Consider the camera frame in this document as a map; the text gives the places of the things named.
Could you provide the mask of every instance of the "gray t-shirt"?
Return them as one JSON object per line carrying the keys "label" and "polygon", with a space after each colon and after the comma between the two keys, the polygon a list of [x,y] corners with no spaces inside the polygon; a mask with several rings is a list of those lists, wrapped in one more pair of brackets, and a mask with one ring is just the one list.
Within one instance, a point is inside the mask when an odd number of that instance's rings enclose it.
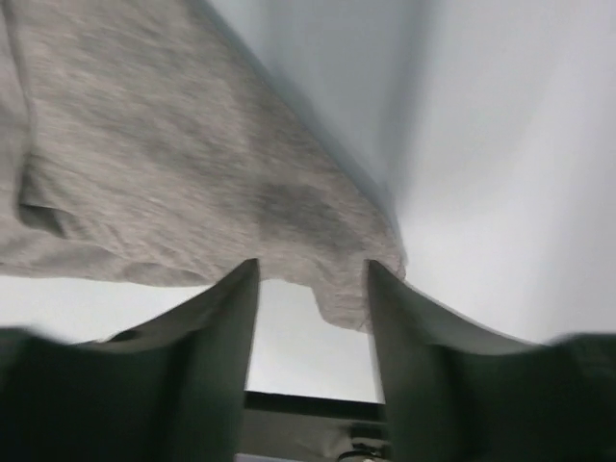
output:
{"label": "gray t-shirt", "polygon": [[212,284],[259,258],[365,329],[378,211],[190,0],[0,0],[0,272]]}

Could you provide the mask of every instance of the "fabric fold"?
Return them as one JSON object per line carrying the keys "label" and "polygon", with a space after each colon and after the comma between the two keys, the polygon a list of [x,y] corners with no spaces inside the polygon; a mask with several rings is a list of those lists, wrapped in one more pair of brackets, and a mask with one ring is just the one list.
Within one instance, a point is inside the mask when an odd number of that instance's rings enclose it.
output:
{"label": "fabric fold", "polygon": [[391,229],[192,2],[4,8],[0,271],[192,286],[259,258],[368,328],[364,260],[403,273]]}

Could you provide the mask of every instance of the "gray cloth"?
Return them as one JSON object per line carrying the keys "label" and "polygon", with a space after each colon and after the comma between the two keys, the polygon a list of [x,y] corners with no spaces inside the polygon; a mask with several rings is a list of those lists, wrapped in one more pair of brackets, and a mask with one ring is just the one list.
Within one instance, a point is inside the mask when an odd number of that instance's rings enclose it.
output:
{"label": "gray cloth", "polygon": [[192,286],[259,258],[367,327],[391,230],[190,0],[0,4],[0,272]]}

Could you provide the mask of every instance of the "white surface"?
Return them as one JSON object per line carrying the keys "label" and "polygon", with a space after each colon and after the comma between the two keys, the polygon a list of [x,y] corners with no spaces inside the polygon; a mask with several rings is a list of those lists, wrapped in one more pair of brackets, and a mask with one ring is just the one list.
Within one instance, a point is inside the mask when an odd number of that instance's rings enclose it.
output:
{"label": "white surface", "polygon": [[[412,284],[531,341],[616,331],[616,2],[210,3],[395,211]],[[188,296],[10,279],[0,291],[2,323],[74,339]],[[368,339],[319,320],[307,290],[268,283],[250,388],[374,400]]]}

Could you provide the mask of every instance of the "gray fabric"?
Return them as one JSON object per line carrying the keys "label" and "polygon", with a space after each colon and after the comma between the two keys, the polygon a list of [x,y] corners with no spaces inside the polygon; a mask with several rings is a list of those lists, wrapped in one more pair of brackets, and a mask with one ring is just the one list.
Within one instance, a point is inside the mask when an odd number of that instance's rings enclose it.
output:
{"label": "gray fabric", "polygon": [[366,328],[382,216],[189,0],[0,0],[0,271],[211,284],[247,258]]}

